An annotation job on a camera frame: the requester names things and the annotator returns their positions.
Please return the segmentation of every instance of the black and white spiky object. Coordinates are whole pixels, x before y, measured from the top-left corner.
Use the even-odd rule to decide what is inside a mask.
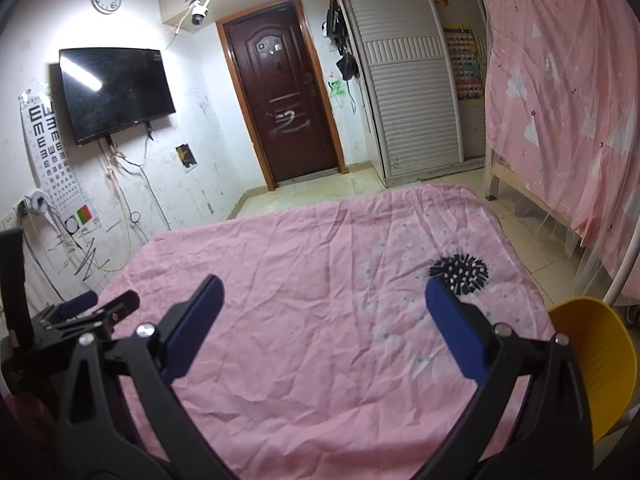
[[[454,254],[439,259],[429,268],[430,276],[439,276],[456,296],[480,290],[489,279],[486,264],[470,254]]]

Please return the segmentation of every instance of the black tv screen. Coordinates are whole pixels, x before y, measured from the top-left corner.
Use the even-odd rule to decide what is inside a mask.
[[[175,113],[159,50],[66,48],[60,71],[77,144]]]

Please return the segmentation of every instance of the wrinkled fabric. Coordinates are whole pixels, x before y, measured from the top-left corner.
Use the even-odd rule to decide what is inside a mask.
[[[468,253],[487,266],[462,296],[491,322],[549,338],[542,298],[494,213],[467,188],[416,186],[241,218],[154,238],[100,296],[128,289],[128,336],[158,322],[208,274],[225,306],[174,390],[242,480],[410,478],[475,391],[424,301],[429,268]],[[488,452],[508,437],[519,383]],[[160,455],[130,383],[125,393]]]
[[[614,276],[640,214],[640,23],[626,0],[485,3],[487,143]]]

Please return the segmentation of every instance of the silver bolt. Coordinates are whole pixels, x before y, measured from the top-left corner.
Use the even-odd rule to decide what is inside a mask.
[[[494,332],[500,337],[509,337],[513,334],[513,328],[506,323],[496,323],[494,326]]]
[[[156,331],[156,327],[151,323],[143,323],[136,328],[136,335],[138,337],[151,337]]]
[[[558,332],[556,334],[555,342],[560,346],[567,346],[569,344],[569,336],[567,334],[563,334],[562,332]]]
[[[89,346],[94,342],[95,336],[91,332],[85,332],[78,338],[78,342],[82,346]]]

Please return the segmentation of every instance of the wooden bed frame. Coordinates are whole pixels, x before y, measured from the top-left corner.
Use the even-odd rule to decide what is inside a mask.
[[[484,151],[484,197],[487,200],[494,200],[497,197],[499,180],[513,187],[513,189],[515,189],[525,198],[531,200],[540,209],[547,212],[558,223],[570,229],[567,219],[557,211],[555,211],[553,208],[550,208],[535,194],[526,189],[518,175],[487,144]]]

